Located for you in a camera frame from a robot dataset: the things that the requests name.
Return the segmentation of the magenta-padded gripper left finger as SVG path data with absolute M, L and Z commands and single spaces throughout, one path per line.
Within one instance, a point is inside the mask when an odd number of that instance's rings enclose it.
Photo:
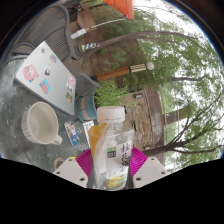
M 86 188 L 92 172 L 93 162 L 91 149 L 83 151 L 76 158 L 67 158 L 53 174 L 76 185 Z

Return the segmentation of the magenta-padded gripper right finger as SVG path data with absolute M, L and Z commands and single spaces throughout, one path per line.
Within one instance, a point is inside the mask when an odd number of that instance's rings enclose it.
M 134 188 L 141 188 L 168 175 L 156 157 L 147 157 L 137 148 L 132 150 L 129 168 Z

